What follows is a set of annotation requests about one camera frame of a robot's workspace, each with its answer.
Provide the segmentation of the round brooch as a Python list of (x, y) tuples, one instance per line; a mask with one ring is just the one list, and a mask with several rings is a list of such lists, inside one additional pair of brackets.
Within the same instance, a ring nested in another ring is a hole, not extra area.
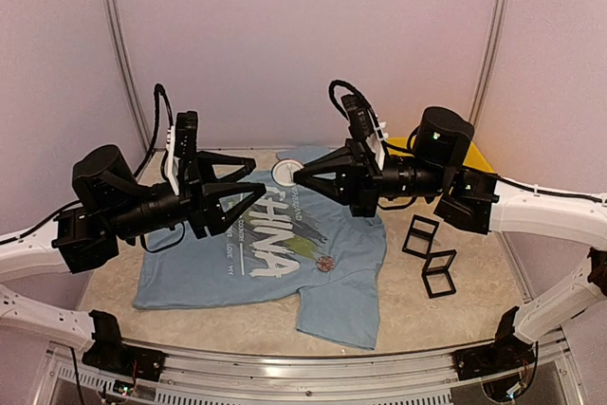
[(279, 160), (271, 170), (273, 181), (282, 187), (293, 187), (296, 185), (294, 174), (300, 171), (304, 165), (292, 158)]
[(321, 272), (329, 272), (335, 268), (335, 261), (329, 256), (322, 256), (317, 260), (316, 265)]

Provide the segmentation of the light blue printed t-shirt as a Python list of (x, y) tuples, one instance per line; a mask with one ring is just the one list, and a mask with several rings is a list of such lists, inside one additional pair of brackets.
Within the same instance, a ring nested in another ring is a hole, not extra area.
[[(267, 191), (226, 232), (202, 239), (191, 228), (148, 235), (133, 306), (212, 308), (297, 294), (298, 331), (375, 349), (377, 275), (387, 250), (380, 217), (354, 217), (305, 187), (282, 187), (269, 170), (249, 180)], [(322, 256), (334, 259), (333, 270), (318, 270)]]

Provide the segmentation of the black brooch display box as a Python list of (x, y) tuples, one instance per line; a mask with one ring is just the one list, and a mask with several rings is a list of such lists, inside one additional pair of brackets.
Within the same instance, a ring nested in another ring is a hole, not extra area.
[(417, 258), (426, 259), (432, 250), (433, 239), (438, 228), (438, 221), (415, 214), (401, 251)]

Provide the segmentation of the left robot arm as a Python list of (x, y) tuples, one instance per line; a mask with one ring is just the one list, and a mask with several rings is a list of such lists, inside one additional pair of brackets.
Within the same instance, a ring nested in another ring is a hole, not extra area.
[[(119, 241), (144, 243), (161, 229), (190, 230), (197, 239), (222, 234), (266, 192), (248, 183), (254, 159), (200, 151), (198, 115), (174, 113), (162, 84), (154, 88), (155, 108), (167, 110), (168, 132), (162, 182), (138, 183), (114, 144), (77, 162), (72, 188), (77, 195), (38, 224), (1, 240), (2, 282), (29, 276), (78, 274), (104, 266), (119, 254)], [(165, 354), (125, 342), (115, 316), (73, 311), (1, 288), (1, 323), (33, 332), (82, 355), (83, 364), (138, 378), (159, 376)]]

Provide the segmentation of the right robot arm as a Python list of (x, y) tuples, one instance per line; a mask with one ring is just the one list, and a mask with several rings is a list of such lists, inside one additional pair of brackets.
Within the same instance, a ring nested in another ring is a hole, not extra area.
[(349, 108), (351, 137), (338, 150), (304, 164), (295, 183), (372, 217), (379, 199), (423, 197), (453, 227), (473, 233), (522, 232), (583, 244), (589, 252), (574, 270), (533, 301), (500, 319), (491, 343), (458, 350), (461, 379), (499, 373), (533, 362), (544, 334), (606, 298), (606, 196), (566, 193), (505, 179), (465, 165), (473, 126), (444, 107), (424, 110), (412, 150), (377, 157), (371, 119)]

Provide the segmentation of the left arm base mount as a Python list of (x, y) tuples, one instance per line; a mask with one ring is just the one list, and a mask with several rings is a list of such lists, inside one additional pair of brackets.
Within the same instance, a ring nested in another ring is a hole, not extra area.
[(84, 365), (131, 379), (159, 382), (165, 359), (165, 353), (154, 349), (95, 343), (83, 353), (82, 361)]

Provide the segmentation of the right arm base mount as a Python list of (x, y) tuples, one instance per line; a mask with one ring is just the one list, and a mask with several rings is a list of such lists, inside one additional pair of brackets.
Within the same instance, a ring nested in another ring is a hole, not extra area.
[(460, 381), (495, 375), (536, 361), (531, 348), (518, 350), (493, 344), (457, 350), (452, 357)]

